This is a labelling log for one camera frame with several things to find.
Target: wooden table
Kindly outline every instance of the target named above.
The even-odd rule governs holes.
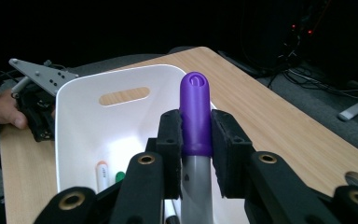
[[[311,188],[332,196],[358,174],[358,149],[207,48],[195,48],[132,64],[166,63],[204,74],[211,100],[232,114],[256,150],[282,156]],[[1,131],[7,223],[32,223],[57,193],[53,142],[36,143],[29,130]]]

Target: wooden tabletop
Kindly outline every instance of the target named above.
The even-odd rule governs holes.
[[[358,174],[358,149],[207,48],[132,64],[171,64],[198,71],[210,83],[211,101],[232,114],[256,150],[283,157],[311,188],[332,196]],[[6,125],[1,154],[7,223],[33,223],[57,193],[53,142],[36,143],[29,130]]]

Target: purple object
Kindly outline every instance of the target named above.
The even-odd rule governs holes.
[[[184,148],[182,156],[212,157],[209,83],[199,72],[185,75],[180,84]]]

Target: person's hand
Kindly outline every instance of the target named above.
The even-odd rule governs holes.
[[[28,120],[16,107],[16,100],[11,97],[11,89],[0,92],[0,124],[11,123],[19,129],[28,126]]]

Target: green object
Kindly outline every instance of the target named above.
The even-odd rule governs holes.
[[[122,171],[118,172],[118,173],[116,174],[116,183],[117,183],[118,181],[121,181],[122,179],[124,179],[125,176],[126,176],[126,174],[125,174],[124,172],[122,172]]]

